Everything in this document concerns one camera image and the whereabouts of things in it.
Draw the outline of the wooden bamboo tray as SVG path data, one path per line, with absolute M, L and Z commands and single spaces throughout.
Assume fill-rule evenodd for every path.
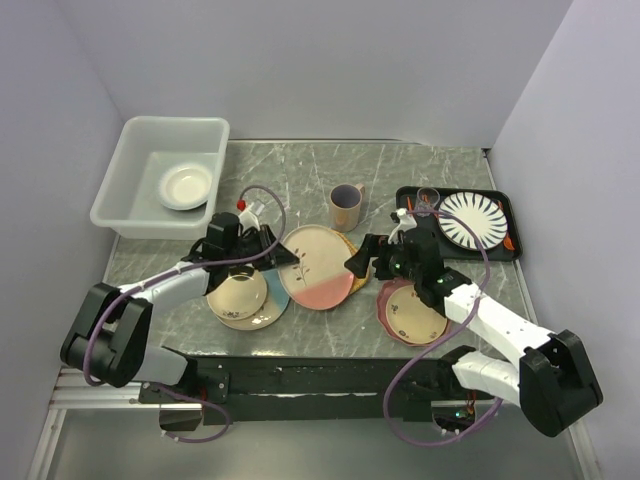
M 357 252 L 357 248 L 355 247 L 355 245 L 343 233 L 338 231 L 334 231 L 334 233 L 342 239 L 342 241 L 346 244 L 346 246 L 348 247 L 352 255 L 354 255 Z M 349 291 L 349 294 L 353 295 L 357 291 L 361 290 L 368 283 L 370 277 L 371 277 L 371 268 L 367 269 L 367 273 L 364 278 L 355 277 L 353 280 L 351 289 Z

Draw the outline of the beige pink branch plate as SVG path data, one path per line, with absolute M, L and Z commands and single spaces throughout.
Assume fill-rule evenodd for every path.
M 292 300 L 311 310 L 329 310 L 349 295 L 354 275 L 344 263 L 351 257 L 345 241 L 333 230 L 305 225 L 282 241 L 298 263 L 280 267 L 279 278 Z

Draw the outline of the white grey rimmed plate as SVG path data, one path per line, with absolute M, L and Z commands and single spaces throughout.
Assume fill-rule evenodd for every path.
M 213 182 L 212 172 L 198 164 L 179 164 L 159 179 L 157 198 L 166 208 L 192 210 L 207 202 Z

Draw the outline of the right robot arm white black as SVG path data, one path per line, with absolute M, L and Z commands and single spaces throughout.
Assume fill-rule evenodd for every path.
M 449 398 L 468 391 L 518 406 L 540 433 L 555 437 L 602 404 L 603 392 L 581 339 L 554 333 L 519 316 L 445 266 L 435 239 L 417 229 L 398 238 L 368 234 L 344 266 L 356 277 L 400 278 L 421 303 L 469 329 L 501 354 L 491 358 L 461 346 L 437 362 L 426 388 Z

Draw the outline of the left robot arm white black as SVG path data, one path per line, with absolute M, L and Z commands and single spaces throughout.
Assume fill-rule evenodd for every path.
M 187 401 L 199 387 L 194 361 L 148 344 L 153 317 L 218 290 L 233 267 L 267 271 L 298 262 L 269 226 L 248 227 L 236 214 L 218 213 L 205 236 L 172 268 L 129 286 L 92 286 L 62 343 L 60 359 L 82 371 L 91 385 L 160 383 L 172 399 Z

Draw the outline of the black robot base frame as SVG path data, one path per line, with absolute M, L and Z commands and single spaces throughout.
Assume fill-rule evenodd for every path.
M 144 404 L 202 401 L 206 425 L 382 417 L 384 393 L 400 358 L 190 356 L 175 385 L 147 381 Z

